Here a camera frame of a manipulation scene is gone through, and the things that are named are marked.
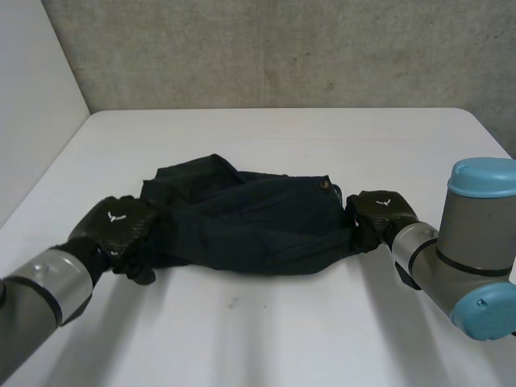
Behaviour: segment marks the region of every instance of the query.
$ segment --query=dark navy cloth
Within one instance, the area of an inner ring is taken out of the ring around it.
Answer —
[[[159,169],[141,197],[164,216],[141,253],[155,268],[316,273],[357,253],[336,192],[328,176],[240,172],[218,155]]]

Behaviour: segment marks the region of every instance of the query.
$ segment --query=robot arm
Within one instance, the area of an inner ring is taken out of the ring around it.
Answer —
[[[139,200],[104,199],[67,243],[0,281],[0,385],[58,327],[82,314],[106,270],[125,273],[141,285],[154,281],[153,271],[134,252],[156,220],[157,213]]]
[[[405,284],[470,338],[500,339],[516,331],[516,160],[462,160],[451,174],[440,232],[397,193],[361,193],[348,205],[369,240],[389,245]]]

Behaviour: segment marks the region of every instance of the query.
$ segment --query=white table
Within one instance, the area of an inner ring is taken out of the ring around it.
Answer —
[[[453,164],[507,154],[456,109],[108,111],[82,126],[0,230],[0,273],[65,240],[98,200],[218,153],[236,168],[400,192],[439,226]],[[478,343],[397,278],[385,248],[308,277],[208,268],[139,287],[106,274],[85,314],[8,386],[509,386],[516,338]]]

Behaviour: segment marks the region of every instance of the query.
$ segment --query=blue cap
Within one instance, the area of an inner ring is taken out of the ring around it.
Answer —
[[[495,282],[462,297],[450,320],[475,340],[500,339],[516,331],[516,285]]]
[[[516,160],[477,157],[453,166],[448,189],[469,198],[516,195]]]

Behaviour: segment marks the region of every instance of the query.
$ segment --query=black ring band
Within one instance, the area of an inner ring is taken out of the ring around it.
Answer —
[[[28,280],[25,277],[8,277],[4,278],[4,282],[14,282],[15,284],[25,285],[35,290],[48,303],[48,306],[50,306],[50,309],[54,313],[54,317],[56,317],[56,325],[61,325],[63,321],[63,313],[61,312],[61,307],[48,290],[39,286],[35,282]]]
[[[476,276],[482,276],[482,277],[505,277],[510,274],[513,267],[510,268],[500,268],[497,270],[492,270],[489,268],[474,268],[472,266],[467,266],[465,264],[460,264],[459,262],[455,262],[454,260],[451,260],[447,256],[445,256],[442,252],[437,249],[437,257],[448,266],[451,266],[453,268],[456,268],[457,270],[460,270],[461,272],[474,274]]]
[[[412,266],[414,266],[414,261],[416,260],[416,256],[418,256],[419,253],[422,252],[422,250],[424,248],[427,248],[428,246],[430,246],[431,244],[436,243],[436,242],[437,242],[437,238],[429,239],[425,243],[421,244],[418,248],[416,248],[416,251],[412,253],[412,255],[410,256],[410,259],[409,259],[409,267],[408,267],[409,274],[411,277],[412,277]]]
[[[2,280],[0,280],[0,308],[5,304],[7,301],[7,289],[6,286],[3,284]]]

